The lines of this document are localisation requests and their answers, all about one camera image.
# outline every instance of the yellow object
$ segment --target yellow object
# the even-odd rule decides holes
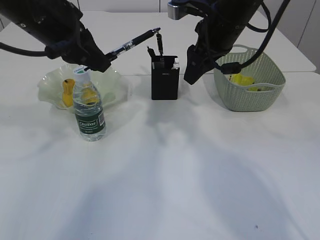
[[[243,76],[242,74],[234,74],[231,76],[230,81],[234,84],[238,84],[240,86],[250,86],[252,84],[255,84],[255,80],[251,76]],[[250,87],[248,89],[249,91],[252,92],[257,92],[258,88],[257,87]]]
[[[75,80],[70,78],[64,80],[62,83],[62,87],[63,87],[62,102],[67,108],[72,107],[74,104],[73,98],[72,98],[74,85],[75,85]]]
[[[86,105],[94,105],[99,102],[99,94],[92,88],[85,88],[82,90],[82,102]]]

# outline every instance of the white table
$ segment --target white table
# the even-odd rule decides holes
[[[85,11],[82,18],[84,25],[91,31],[97,45],[108,53],[127,41],[137,37],[149,29],[161,27],[163,35],[164,53],[177,55],[180,59],[181,73],[185,72],[187,65],[187,49],[197,42],[198,35],[194,29],[199,17],[186,16],[179,21],[168,18],[163,13],[109,13],[103,11]],[[267,25],[266,18],[257,12],[251,23],[264,28]],[[258,48],[265,34],[256,33],[246,29],[237,43],[253,48]],[[22,31],[14,24],[10,24],[0,33],[0,41],[16,47],[38,50],[44,49],[43,44],[32,36]],[[153,37],[145,43],[124,53],[112,64],[122,75],[149,75],[151,73],[151,60],[147,53],[147,45],[157,51],[157,41]],[[279,66],[283,72],[312,72],[316,67],[278,30],[275,31],[270,44],[265,51]],[[44,57],[39,59],[23,58],[1,52],[0,66],[11,68],[13,65],[23,65],[24,72],[28,68],[34,73],[34,66],[37,66],[41,77],[50,70],[58,68],[61,60],[50,61]]]
[[[0,239],[319,239],[318,74],[285,73],[256,113],[225,109],[209,74],[177,101],[152,101],[150,76],[124,76],[132,96],[88,143],[74,116],[37,100],[37,78],[7,72]]]

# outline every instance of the black cable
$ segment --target black cable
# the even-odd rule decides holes
[[[272,37],[272,35],[274,34],[278,23],[280,22],[280,19],[282,17],[282,15],[284,14],[287,6],[289,5],[291,0],[283,0],[278,12],[276,13],[274,20],[272,22],[272,25],[270,27],[270,30],[268,31],[268,33],[266,34],[260,48],[256,51],[256,53],[253,55],[252,58],[250,58],[248,61],[246,61],[245,63],[241,64],[241,68],[244,69],[246,67],[248,67],[250,64],[252,64],[254,61],[256,61],[260,55],[264,52],[264,50],[266,49],[268,43],[270,42],[270,39]]]
[[[7,44],[4,44],[3,42],[0,42],[0,49],[13,54],[19,54],[28,57],[47,57],[48,55],[45,51],[28,51],[13,46],[9,46]]]
[[[262,6],[262,8],[263,8],[263,10],[265,12],[266,18],[268,19],[268,28],[267,29],[257,28],[255,26],[252,26],[250,23],[248,23],[246,26],[249,29],[251,29],[252,31],[255,31],[257,33],[266,33],[266,32],[269,31],[270,26],[272,24],[271,13],[270,13],[268,7],[266,6],[266,4],[264,2],[261,4],[261,6]]]
[[[1,18],[0,18],[0,24],[2,25],[3,28],[5,28],[4,23],[2,22]]]
[[[81,11],[79,0],[76,0],[76,1],[77,1],[77,3],[78,3],[78,8],[79,8],[79,10]]]

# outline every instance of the white wall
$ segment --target white wall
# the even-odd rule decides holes
[[[272,19],[275,17],[283,0],[264,0],[270,9]],[[291,0],[284,12],[278,29],[297,47],[308,23],[316,0]]]
[[[320,74],[320,0],[316,1],[299,49],[315,64]]]
[[[114,13],[158,13],[159,0],[80,0],[81,10]]]

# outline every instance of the bottle cap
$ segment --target bottle cap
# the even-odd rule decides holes
[[[76,82],[89,82],[90,74],[89,71],[85,71],[84,66],[79,66],[73,70],[75,81]]]

